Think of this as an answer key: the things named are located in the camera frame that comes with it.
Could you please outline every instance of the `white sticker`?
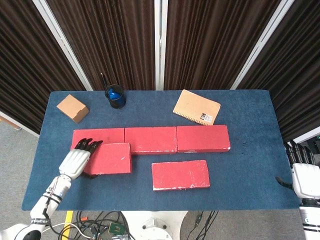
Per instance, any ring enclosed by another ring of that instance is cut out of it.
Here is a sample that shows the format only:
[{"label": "white sticker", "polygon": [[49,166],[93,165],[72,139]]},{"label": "white sticker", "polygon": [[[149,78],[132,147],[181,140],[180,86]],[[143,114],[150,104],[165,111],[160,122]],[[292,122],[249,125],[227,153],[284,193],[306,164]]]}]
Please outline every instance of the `white sticker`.
[{"label": "white sticker", "polygon": [[213,118],[212,116],[205,114],[205,113],[202,113],[202,115],[201,115],[201,119],[208,122],[208,123],[211,123],[212,118]]}]

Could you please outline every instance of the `blue felt surface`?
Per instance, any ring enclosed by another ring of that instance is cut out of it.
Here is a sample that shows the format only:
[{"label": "blue felt surface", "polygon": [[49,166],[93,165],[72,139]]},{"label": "blue felt surface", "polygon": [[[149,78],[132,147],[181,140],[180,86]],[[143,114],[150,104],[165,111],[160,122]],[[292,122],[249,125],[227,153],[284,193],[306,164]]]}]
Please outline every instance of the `blue felt surface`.
[{"label": "blue felt surface", "polygon": [[[221,103],[215,124],[227,125],[231,150],[134,156],[133,173],[80,177],[59,210],[254,210],[296,209],[299,199],[275,176],[291,181],[270,95],[265,90],[194,90]],[[52,92],[47,105],[22,209],[30,210],[59,175],[74,129],[196,125],[172,113],[181,91],[126,91],[122,109],[110,107],[103,91]],[[72,94],[90,109],[74,123],[56,107]],[[211,187],[154,192],[151,164],[207,160]]]}]

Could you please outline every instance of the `floor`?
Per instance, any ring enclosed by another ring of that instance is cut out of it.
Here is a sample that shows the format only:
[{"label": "floor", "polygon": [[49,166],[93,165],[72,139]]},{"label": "floor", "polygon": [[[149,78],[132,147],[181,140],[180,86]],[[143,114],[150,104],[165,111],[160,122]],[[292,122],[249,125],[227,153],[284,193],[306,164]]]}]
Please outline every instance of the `floor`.
[{"label": "floor", "polygon": [[[0,121],[0,230],[17,223],[28,224],[29,212],[21,210],[28,184],[38,138],[24,130],[15,130]],[[188,212],[181,226],[181,240],[186,240],[198,212]],[[200,225],[190,235],[194,240],[205,223],[209,212],[204,212]],[[57,211],[52,224],[63,223],[66,212]],[[42,240],[55,240],[52,231]],[[301,240],[304,239],[300,214],[294,210],[220,211],[206,240]]]}]

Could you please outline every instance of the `red brick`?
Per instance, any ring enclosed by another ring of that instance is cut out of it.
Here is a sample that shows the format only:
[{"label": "red brick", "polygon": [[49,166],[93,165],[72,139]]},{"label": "red brick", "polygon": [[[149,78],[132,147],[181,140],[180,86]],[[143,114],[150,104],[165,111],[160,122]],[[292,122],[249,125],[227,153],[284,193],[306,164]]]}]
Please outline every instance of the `red brick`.
[{"label": "red brick", "polygon": [[174,154],[178,150],[175,126],[128,127],[124,130],[124,142],[131,145],[135,155]]},{"label": "red brick", "polygon": [[101,144],[88,161],[84,172],[89,175],[131,173],[130,144]]},{"label": "red brick", "polygon": [[152,181],[154,191],[210,187],[206,160],[153,163]]},{"label": "red brick", "polygon": [[73,131],[71,149],[73,149],[81,139],[92,138],[92,141],[103,140],[102,144],[115,144],[125,142],[124,128],[102,128],[102,129],[76,129]]},{"label": "red brick", "polygon": [[226,125],[177,126],[178,153],[228,152],[229,134]]}]

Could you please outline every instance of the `white robotic hand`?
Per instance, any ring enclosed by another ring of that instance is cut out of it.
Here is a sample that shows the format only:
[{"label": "white robotic hand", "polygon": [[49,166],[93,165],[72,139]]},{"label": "white robotic hand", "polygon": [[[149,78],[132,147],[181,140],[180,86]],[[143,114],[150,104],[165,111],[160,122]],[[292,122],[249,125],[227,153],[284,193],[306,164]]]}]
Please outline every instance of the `white robotic hand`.
[{"label": "white robotic hand", "polygon": [[293,140],[285,143],[292,184],[285,183],[280,177],[276,180],[282,186],[294,190],[302,200],[299,211],[306,240],[320,239],[320,168],[315,165],[312,151]]},{"label": "white robotic hand", "polygon": [[59,167],[60,175],[55,177],[42,197],[30,212],[31,225],[16,224],[0,231],[0,240],[39,240],[46,226],[51,226],[50,217],[71,187],[71,180],[83,172],[90,156],[103,141],[92,138],[81,139],[64,158]]}]

